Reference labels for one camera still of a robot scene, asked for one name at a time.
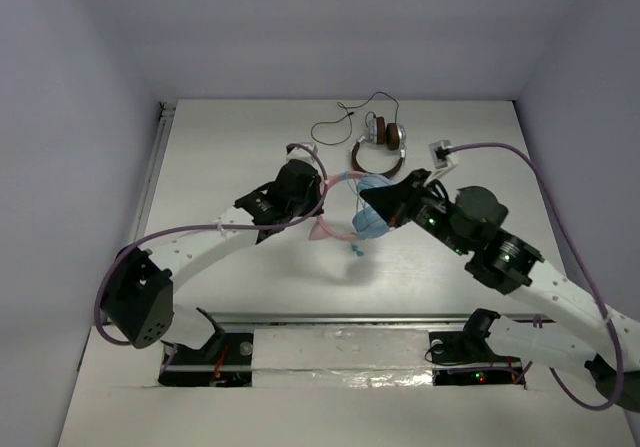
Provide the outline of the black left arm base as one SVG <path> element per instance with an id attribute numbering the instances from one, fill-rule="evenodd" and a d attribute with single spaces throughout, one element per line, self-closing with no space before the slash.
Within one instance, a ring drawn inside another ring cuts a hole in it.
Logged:
<path id="1" fill-rule="evenodd" d="M 254 333 L 227 332 L 209 313 L 197 308 L 213 328 L 199 349 L 163 341 L 158 383 L 164 387 L 251 387 Z"/>

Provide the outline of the pink blue cat-ear headphones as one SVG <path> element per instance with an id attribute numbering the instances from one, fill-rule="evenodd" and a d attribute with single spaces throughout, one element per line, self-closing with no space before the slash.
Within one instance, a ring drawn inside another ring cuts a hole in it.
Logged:
<path id="1" fill-rule="evenodd" d="M 324 182 L 322 193 L 327 193 L 331 188 L 341 182 L 354 182 L 353 193 L 358 202 L 363 203 L 363 207 L 359 207 L 352 218 L 351 225 L 354 229 L 352 233 L 340 234 L 331 228 L 329 223 L 324 220 L 322 215 L 316 217 L 308 240 L 320 241 L 333 238 L 343 242 L 355 243 L 361 240 L 373 240 L 386 235 L 390 231 L 390 227 L 382 219 L 382 217 L 366 203 L 361 194 L 369 189 L 389 187 L 392 181 L 379 174 L 362 173 L 357 171 L 345 171 L 340 174 L 331 176 Z"/>

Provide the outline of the aluminium rail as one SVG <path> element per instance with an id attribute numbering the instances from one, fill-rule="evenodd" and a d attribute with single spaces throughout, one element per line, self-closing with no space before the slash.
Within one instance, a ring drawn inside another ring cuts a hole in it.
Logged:
<path id="1" fill-rule="evenodd" d="M 178 102 L 176 100 L 160 103 L 160 115 L 155 133 L 154 143 L 143 177 L 134 218 L 129 229 L 129 233 L 126 236 L 124 246 L 128 246 L 129 244 L 141 238 L 146 231 L 162 162 L 164 160 L 173 121 L 177 110 L 177 104 Z"/>
<path id="2" fill-rule="evenodd" d="M 210 315 L 220 324 L 464 324 L 470 313 L 458 314 L 275 314 L 275 313 L 222 313 Z"/>

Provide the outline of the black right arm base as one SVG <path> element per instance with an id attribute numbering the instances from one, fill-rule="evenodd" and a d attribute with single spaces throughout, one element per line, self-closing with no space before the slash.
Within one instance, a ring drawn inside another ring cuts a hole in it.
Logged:
<path id="1" fill-rule="evenodd" d="M 521 359 L 499 356 L 486 343 L 489 327 L 499 318 L 497 312 L 479 308 L 461 330 L 429 333 L 424 358 L 433 368 L 435 386 L 526 386 Z"/>

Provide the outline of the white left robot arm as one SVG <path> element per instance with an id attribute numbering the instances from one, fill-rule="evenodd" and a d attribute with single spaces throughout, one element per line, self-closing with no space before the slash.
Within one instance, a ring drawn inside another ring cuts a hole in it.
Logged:
<path id="1" fill-rule="evenodd" d="M 122 345 L 144 349 L 156 342 L 187 347 L 200 361 L 222 349 L 219 326 L 202 308 L 174 302 L 178 290 L 214 263 L 253 247 L 321 211 L 327 176 L 300 160 L 288 161 L 275 180 L 237 199 L 210 224 L 172 228 L 149 249 L 121 250 L 100 287 L 95 314 L 123 335 Z"/>

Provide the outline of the aluminium rail left side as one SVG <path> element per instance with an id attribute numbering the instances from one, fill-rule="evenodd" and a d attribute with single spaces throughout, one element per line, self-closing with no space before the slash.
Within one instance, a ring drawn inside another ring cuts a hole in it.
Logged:
<path id="1" fill-rule="evenodd" d="M 177 104 L 178 102 L 176 100 L 160 103 L 160 115 L 155 133 L 154 143 L 143 177 L 134 218 L 129 229 L 129 233 L 126 236 L 124 246 L 128 246 L 129 244 L 141 238 L 146 231 L 162 162 L 164 160 L 173 121 L 177 110 Z"/>

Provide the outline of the aluminium rail front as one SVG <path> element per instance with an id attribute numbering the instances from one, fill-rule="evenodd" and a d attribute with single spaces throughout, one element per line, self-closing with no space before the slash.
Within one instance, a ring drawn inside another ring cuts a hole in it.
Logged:
<path id="1" fill-rule="evenodd" d="M 275 313 L 222 313 L 210 315 L 220 324 L 464 324 L 470 313 L 458 314 L 275 314 Z"/>

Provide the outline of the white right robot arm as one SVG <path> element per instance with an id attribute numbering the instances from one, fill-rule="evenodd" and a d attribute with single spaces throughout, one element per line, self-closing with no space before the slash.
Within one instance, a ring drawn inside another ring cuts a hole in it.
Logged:
<path id="1" fill-rule="evenodd" d="M 639 409 L 639 323 L 564 276 L 539 250 L 503 229 L 508 214 L 488 189 L 468 186 L 454 198 L 428 171 L 361 194 L 390 228 L 413 223 L 460 256 L 481 285 L 525 303 L 566 329 L 564 335 L 518 327 L 477 309 L 461 345 L 470 358 L 515 355 L 593 385 L 602 409 Z"/>

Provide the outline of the brown silver headphones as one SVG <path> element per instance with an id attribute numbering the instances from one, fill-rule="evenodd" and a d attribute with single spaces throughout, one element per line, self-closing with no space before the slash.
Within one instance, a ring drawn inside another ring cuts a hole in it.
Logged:
<path id="1" fill-rule="evenodd" d="M 395 165 L 386 172 L 380 173 L 387 179 L 395 177 L 403 168 L 407 158 L 406 131 L 402 124 L 398 122 L 386 122 L 382 116 L 373 116 L 366 121 L 366 129 L 353 146 L 349 149 L 351 168 L 354 171 L 371 174 L 365 170 L 358 162 L 360 148 L 365 143 L 375 146 L 384 146 L 388 151 L 398 155 Z"/>

